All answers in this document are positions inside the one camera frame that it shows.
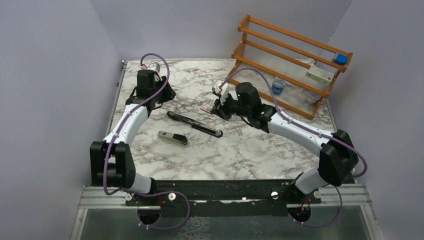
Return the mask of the orange wooden shelf rack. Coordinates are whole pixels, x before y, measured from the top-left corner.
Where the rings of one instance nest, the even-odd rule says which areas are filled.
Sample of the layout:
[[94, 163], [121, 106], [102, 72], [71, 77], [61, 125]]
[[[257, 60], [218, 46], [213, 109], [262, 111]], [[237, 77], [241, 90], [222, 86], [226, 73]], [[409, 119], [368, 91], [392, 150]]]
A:
[[[277, 103], [310, 120], [315, 117], [321, 102], [330, 96], [336, 79], [348, 69], [354, 55], [249, 14], [240, 21], [237, 31], [241, 33], [241, 40], [231, 54], [235, 63], [228, 74], [229, 81], [234, 85], [250, 82], [262, 98], [272, 100], [270, 90], [259, 75], [251, 71], [236, 71], [253, 68], [261, 72], [270, 85], [275, 77], [280, 77], [286, 80], [286, 86], [280, 95], [276, 95]], [[332, 62], [335, 53], [347, 56], [347, 64]], [[333, 73], [331, 84], [325, 85], [306, 77], [310, 66]], [[310, 92], [321, 95], [321, 99], [310, 104]]]

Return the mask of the blue white cup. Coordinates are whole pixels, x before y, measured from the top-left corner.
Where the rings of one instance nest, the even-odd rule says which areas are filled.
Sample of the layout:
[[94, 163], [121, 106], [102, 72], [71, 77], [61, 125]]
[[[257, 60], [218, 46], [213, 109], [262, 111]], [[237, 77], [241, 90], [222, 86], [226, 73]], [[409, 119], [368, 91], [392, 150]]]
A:
[[280, 77], [275, 77], [271, 86], [271, 91], [274, 95], [280, 95], [286, 85], [286, 80]]

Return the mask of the blue cube on shelf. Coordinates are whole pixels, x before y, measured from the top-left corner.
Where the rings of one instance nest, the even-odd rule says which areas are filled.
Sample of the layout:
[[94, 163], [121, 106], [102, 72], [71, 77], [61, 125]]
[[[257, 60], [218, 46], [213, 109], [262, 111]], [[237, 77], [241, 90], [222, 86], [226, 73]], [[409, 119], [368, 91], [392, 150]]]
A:
[[332, 62], [340, 66], [345, 66], [348, 62], [348, 59], [349, 58], [344, 54], [335, 53], [335, 55], [333, 56]]

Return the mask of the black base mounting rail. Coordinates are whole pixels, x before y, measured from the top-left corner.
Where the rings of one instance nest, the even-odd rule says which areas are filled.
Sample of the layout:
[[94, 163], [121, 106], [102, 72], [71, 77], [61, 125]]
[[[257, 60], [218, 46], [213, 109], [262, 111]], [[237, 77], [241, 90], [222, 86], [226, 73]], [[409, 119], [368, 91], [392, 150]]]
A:
[[309, 193], [294, 193], [290, 179], [264, 180], [157, 180], [160, 197], [130, 196], [125, 205], [163, 218], [244, 217], [288, 215], [288, 208], [319, 204]]

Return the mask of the white red carton box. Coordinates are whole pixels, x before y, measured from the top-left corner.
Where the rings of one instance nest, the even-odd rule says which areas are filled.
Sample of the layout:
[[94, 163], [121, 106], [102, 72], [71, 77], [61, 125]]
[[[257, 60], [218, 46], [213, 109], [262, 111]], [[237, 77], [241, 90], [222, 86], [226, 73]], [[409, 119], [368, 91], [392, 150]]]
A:
[[328, 86], [332, 83], [335, 75], [315, 65], [311, 65], [310, 68], [307, 70], [305, 76], [318, 83]]

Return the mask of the beige black stapler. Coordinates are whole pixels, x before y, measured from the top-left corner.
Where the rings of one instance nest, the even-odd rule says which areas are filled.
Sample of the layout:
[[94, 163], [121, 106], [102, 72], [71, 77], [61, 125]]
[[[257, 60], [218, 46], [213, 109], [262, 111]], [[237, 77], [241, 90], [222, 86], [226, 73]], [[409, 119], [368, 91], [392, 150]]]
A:
[[159, 131], [157, 137], [161, 140], [184, 148], [189, 146], [189, 140], [185, 135], [167, 131]]

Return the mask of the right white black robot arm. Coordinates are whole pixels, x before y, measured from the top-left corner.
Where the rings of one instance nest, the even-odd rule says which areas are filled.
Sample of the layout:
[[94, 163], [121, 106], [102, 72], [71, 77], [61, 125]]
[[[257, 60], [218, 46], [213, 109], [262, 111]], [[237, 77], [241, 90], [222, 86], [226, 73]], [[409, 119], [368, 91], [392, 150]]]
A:
[[298, 175], [288, 190], [289, 199], [300, 204], [314, 190], [333, 185], [339, 187], [358, 163], [349, 135], [343, 131], [330, 132], [299, 122], [273, 105], [262, 103], [257, 89], [249, 82], [236, 86], [236, 98], [229, 85], [218, 80], [212, 87], [217, 96], [211, 110], [224, 120], [233, 115], [244, 119], [252, 128], [291, 140], [319, 158], [318, 166]]

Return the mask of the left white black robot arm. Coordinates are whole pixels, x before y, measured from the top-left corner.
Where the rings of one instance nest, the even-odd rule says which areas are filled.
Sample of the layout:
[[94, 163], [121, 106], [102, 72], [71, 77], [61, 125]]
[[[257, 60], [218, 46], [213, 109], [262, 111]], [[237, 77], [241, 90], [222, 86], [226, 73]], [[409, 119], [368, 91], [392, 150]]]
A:
[[114, 129], [89, 148], [91, 181], [95, 186], [117, 187], [138, 193], [144, 205], [157, 200], [153, 179], [136, 172], [130, 146], [151, 112], [175, 98], [176, 93], [160, 74], [159, 67], [137, 72], [136, 87], [125, 101], [124, 112]]

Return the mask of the white bottle behind rack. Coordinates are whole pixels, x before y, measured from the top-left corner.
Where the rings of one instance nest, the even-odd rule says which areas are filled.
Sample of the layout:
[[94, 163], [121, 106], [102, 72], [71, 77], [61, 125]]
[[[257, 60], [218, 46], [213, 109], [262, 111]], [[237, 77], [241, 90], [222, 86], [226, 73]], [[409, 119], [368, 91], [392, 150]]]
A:
[[308, 95], [307, 101], [310, 104], [314, 104], [314, 103], [318, 102], [321, 98], [322, 98], [322, 96], [319, 95], [318, 93], [310, 92], [309, 95]]

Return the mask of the red white staple box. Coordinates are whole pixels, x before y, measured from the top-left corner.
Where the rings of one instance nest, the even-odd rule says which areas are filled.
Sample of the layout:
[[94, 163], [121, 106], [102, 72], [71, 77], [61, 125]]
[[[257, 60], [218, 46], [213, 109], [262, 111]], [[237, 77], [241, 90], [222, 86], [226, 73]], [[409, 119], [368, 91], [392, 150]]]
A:
[[208, 103], [203, 103], [202, 105], [201, 105], [201, 108], [200, 108], [202, 111], [204, 111], [204, 112], [206, 112], [206, 113], [208, 113], [208, 114], [211, 114], [211, 110], [213, 109], [213, 106], [212, 105], [210, 105], [210, 104], [208, 104]]

